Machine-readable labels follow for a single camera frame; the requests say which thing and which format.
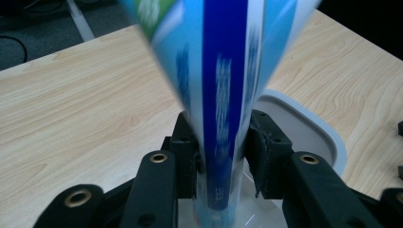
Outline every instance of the black bracket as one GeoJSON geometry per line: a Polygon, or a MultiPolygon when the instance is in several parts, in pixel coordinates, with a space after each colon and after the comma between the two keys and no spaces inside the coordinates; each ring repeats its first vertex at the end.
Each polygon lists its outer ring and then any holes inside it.
{"type": "MultiPolygon", "coordinates": [[[[133,180],[104,193],[90,184],[58,195],[34,227],[177,227],[177,199],[194,199],[198,143],[183,113],[162,150],[145,155],[133,180]]],[[[320,156],[293,152],[292,143],[267,114],[254,110],[245,158],[256,196],[283,199],[290,228],[403,227],[403,189],[380,200],[350,189],[320,156]]]]}

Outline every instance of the floor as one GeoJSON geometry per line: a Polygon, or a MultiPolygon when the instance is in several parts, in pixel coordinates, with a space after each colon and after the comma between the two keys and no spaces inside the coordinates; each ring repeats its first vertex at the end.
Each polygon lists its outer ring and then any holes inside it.
{"type": "MultiPolygon", "coordinates": [[[[30,11],[25,11],[24,15],[0,17],[0,37],[9,36],[21,41],[27,49],[27,61],[83,43],[70,16],[67,2],[65,0],[43,1],[44,4],[29,8],[30,11]]],[[[95,37],[130,26],[116,0],[77,0],[75,2],[95,37]]],[[[0,38],[0,70],[23,62],[22,46],[15,40],[0,38]]]]}
{"type": "MultiPolygon", "coordinates": [[[[83,43],[66,0],[20,1],[23,8],[37,4],[14,14],[2,12],[0,4],[0,70],[83,43]]],[[[384,0],[379,5],[374,0],[323,0],[318,9],[403,59],[403,37],[397,29],[403,28],[403,20],[394,1],[384,0]]],[[[95,37],[129,26],[117,0],[75,2],[95,37]]]]}

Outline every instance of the screw hole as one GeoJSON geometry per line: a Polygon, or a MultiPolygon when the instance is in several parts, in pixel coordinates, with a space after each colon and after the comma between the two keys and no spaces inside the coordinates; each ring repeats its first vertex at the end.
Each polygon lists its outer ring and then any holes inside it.
{"type": "Polygon", "coordinates": [[[151,156],[150,159],[154,163],[161,163],[161,162],[165,162],[168,159],[168,156],[166,156],[165,154],[155,154],[155,155],[151,156]]]}
{"type": "Polygon", "coordinates": [[[299,158],[305,163],[309,163],[309,164],[319,163],[319,160],[311,155],[301,155],[299,158]]]}
{"type": "Polygon", "coordinates": [[[88,202],[91,197],[92,194],[87,189],[74,191],[66,197],[65,206],[70,208],[81,206],[88,202]]]}
{"type": "Polygon", "coordinates": [[[137,223],[142,227],[149,227],[155,222],[154,214],[148,213],[139,217],[137,223]]]}

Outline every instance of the brass insert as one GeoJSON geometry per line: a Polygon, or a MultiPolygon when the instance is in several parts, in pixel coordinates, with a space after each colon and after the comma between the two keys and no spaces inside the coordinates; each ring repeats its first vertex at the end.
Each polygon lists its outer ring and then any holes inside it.
{"type": "Polygon", "coordinates": [[[319,160],[316,157],[312,156],[312,155],[306,155],[305,154],[305,155],[299,156],[299,158],[305,163],[309,163],[309,164],[317,164],[317,163],[319,163],[319,160]]]}
{"type": "Polygon", "coordinates": [[[70,208],[81,206],[84,203],[88,202],[91,197],[91,192],[85,188],[74,191],[73,193],[68,195],[68,197],[66,197],[65,206],[70,208]]]}
{"type": "Polygon", "coordinates": [[[151,156],[150,159],[154,163],[161,163],[161,162],[165,162],[168,159],[168,156],[166,156],[165,154],[155,154],[155,155],[151,156]]]}

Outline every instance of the wood grain surface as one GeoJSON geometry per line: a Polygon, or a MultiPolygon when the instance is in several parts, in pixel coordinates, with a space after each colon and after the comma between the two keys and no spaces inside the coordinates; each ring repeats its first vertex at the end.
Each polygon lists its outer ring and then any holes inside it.
{"type": "MultiPolygon", "coordinates": [[[[316,11],[268,87],[340,135],[349,186],[403,187],[402,61],[316,11]]],[[[72,185],[135,177],[181,110],[137,27],[0,71],[0,227],[32,227],[72,185]]]]}

